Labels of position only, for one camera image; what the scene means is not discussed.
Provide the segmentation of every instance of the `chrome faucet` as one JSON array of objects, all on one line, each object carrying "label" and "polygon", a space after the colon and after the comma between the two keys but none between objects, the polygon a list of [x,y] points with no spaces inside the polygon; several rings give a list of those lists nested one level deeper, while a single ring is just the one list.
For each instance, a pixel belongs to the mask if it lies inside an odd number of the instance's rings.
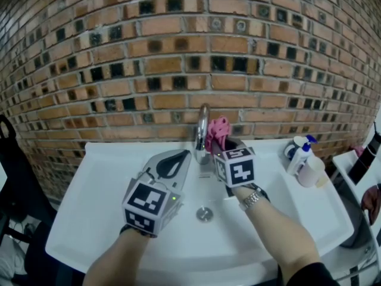
[{"label": "chrome faucet", "polygon": [[208,104],[201,105],[199,116],[198,116],[196,145],[195,145],[196,161],[199,164],[207,164],[210,159],[210,155],[205,149],[205,143],[207,141],[207,134],[208,134],[209,113],[210,113],[210,106]]}]

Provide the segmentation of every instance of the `forearm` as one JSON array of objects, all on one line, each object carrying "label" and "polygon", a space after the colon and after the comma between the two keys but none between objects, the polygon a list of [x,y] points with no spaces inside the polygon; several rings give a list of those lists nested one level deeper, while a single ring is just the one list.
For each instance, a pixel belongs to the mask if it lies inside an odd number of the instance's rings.
[{"label": "forearm", "polygon": [[116,242],[89,268],[83,286],[130,286],[149,238],[133,229],[124,231]]},{"label": "forearm", "polygon": [[[233,192],[243,200],[253,190],[241,187]],[[265,198],[257,201],[246,214],[265,248],[282,268],[285,283],[305,265],[320,261],[308,231],[275,209]]]}]

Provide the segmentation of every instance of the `sink countertop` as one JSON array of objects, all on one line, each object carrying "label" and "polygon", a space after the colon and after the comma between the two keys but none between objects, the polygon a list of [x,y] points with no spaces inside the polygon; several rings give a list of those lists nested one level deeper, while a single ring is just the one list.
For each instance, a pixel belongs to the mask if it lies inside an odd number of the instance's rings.
[{"label": "sink countertop", "polygon": [[[244,142],[257,155],[255,183],[275,207],[308,229],[324,255],[349,238],[353,227],[329,180],[321,188],[304,188],[286,173],[289,161],[282,152],[289,141]],[[86,272],[123,226],[121,199],[129,178],[152,155],[180,148],[192,151],[193,143],[88,143],[49,235],[47,253]],[[192,157],[183,188],[184,206],[150,241],[140,263],[140,285],[253,285],[276,276],[276,262],[211,166],[200,166]],[[212,221],[196,219],[201,206],[212,209]]]}]

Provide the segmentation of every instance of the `mug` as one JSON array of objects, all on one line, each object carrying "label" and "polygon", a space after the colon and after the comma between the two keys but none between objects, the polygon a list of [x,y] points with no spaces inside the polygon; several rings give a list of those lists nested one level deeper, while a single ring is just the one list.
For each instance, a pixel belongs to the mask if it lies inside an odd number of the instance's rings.
[{"label": "mug", "polygon": [[307,138],[303,136],[294,136],[291,144],[285,148],[285,156],[292,160],[298,148],[302,147],[306,142],[308,142]]},{"label": "mug", "polygon": [[326,166],[318,157],[311,155],[306,162],[301,163],[302,169],[296,173],[298,182],[310,188],[314,186],[324,173]]}]

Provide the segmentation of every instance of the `person's right arm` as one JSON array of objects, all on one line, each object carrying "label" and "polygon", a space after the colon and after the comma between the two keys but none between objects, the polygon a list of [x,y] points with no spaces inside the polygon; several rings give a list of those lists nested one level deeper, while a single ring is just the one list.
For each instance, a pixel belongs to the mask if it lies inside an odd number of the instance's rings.
[{"label": "person's right arm", "polygon": [[[239,201],[254,190],[241,186],[233,189]],[[299,270],[320,262],[315,242],[308,231],[260,198],[246,210],[267,251],[279,264],[285,285]]]}]

